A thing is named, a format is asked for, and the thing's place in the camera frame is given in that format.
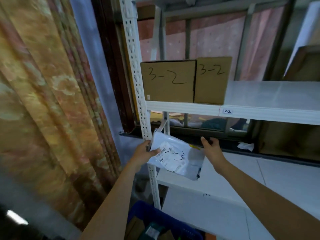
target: shelf label 3-2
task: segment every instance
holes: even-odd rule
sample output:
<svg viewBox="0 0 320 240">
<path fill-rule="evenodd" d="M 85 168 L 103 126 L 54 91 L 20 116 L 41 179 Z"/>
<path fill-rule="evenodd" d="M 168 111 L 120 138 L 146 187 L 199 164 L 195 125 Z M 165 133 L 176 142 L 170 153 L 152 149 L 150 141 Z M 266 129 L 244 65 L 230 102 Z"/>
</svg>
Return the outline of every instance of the shelf label 3-2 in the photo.
<svg viewBox="0 0 320 240">
<path fill-rule="evenodd" d="M 232 109 L 228 109 L 228 108 L 222 108 L 222 113 L 224 114 L 232 114 Z"/>
</svg>

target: white plastic mailer bag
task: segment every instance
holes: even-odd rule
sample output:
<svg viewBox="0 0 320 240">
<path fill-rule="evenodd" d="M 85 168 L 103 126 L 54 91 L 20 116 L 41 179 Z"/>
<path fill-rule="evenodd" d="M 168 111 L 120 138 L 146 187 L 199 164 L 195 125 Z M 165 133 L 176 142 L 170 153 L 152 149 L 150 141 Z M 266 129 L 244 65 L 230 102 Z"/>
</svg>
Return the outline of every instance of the white plastic mailer bag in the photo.
<svg viewBox="0 0 320 240">
<path fill-rule="evenodd" d="M 151 157 L 148 163 L 191 180 L 199 178 L 205 158 L 202 148 L 157 131 L 153 133 L 151 143 L 150 150 L 159 148 L 160 153 Z"/>
</svg>

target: perforated metal upright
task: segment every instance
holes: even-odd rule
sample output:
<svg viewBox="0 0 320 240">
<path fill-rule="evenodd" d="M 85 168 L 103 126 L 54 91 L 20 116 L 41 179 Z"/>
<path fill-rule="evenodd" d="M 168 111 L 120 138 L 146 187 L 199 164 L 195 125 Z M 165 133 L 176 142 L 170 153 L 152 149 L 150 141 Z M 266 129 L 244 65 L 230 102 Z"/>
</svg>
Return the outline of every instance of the perforated metal upright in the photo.
<svg viewBox="0 0 320 240">
<path fill-rule="evenodd" d="M 129 53 L 129 61 L 134 84 L 134 92 L 136 95 L 138 114 L 141 125 L 142 137 L 144 140 L 150 140 L 152 137 L 150 126 L 150 111 L 147 110 L 144 97 L 143 83 L 140 63 L 142 62 L 139 32 L 138 32 L 138 13 L 137 7 L 132 0 L 119 0 L 121 6 L 121 14 L 123 27 L 125 32 L 126 44 Z M 161 209 L 159 189 L 157 184 L 157 169 L 153 165 L 148 165 L 150 184 L 154 206 Z"/>
</svg>

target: forearm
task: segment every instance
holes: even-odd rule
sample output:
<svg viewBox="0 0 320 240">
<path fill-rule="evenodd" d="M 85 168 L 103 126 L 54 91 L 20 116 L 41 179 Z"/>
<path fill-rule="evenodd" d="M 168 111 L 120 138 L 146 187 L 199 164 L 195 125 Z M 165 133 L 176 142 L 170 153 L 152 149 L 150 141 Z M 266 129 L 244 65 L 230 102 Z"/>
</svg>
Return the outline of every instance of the forearm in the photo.
<svg viewBox="0 0 320 240">
<path fill-rule="evenodd" d="M 228 161 L 221 175 L 275 239 L 318 239 L 320 221 Z"/>
<path fill-rule="evenodd" d="M 135 166 L 129 162 L 83 231 L 80 240 L 123 240 L 135 172 Z"/>
</svg>

